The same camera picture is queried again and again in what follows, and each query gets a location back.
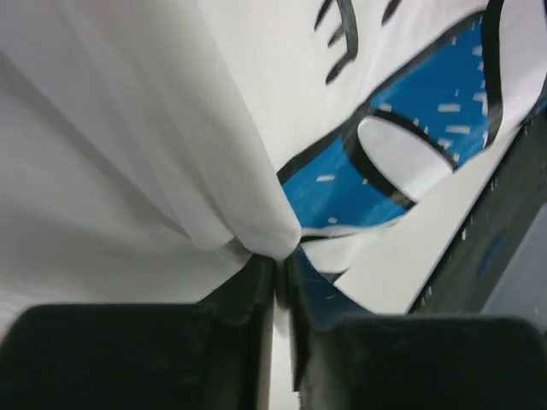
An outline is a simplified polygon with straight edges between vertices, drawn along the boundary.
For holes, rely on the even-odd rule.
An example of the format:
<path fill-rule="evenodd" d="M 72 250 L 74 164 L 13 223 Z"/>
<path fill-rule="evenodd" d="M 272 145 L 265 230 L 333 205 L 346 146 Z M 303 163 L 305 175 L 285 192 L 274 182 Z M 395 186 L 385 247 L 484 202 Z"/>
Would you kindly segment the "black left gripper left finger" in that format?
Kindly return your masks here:
<path fill-rule="evenodd" d="M 4 409 L 265 409 L 274 263 L 201 301 L 28 308 L 1 342 Z"/>

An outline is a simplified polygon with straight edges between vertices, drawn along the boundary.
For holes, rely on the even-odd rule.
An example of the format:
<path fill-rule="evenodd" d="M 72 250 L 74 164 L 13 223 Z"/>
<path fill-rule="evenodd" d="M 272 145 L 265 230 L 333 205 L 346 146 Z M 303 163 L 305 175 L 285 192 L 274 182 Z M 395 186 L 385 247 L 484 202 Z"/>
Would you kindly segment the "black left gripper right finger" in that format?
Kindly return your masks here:
<path fill-rule="evenodd" d="M 543 409 L 546 341 L 511 316 L 375 314 L 297 251 L 285 262 L 302 409 Z"/>

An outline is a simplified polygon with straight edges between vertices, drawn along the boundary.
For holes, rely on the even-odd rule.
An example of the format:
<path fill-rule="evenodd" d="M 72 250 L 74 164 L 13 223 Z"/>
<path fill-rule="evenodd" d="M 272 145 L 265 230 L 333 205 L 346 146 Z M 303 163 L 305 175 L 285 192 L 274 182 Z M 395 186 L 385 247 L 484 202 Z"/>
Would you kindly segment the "white daisy print t-shirt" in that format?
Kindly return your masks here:
<path fill-rule="evenodd" d="M 1 327 L 297 246 L 403 312 L 545 78 L 543 1 L 4 1 Z"/>

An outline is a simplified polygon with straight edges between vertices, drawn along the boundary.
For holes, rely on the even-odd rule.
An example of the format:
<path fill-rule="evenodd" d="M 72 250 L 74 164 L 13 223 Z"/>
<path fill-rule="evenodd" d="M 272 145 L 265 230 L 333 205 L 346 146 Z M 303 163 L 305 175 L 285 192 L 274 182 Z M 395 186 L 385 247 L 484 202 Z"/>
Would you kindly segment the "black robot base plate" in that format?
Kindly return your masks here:
<path fill-rule="evenodd" d="M 546 113 L 519 131 L 411 313 L 477 313 L 546 203 Z"/>

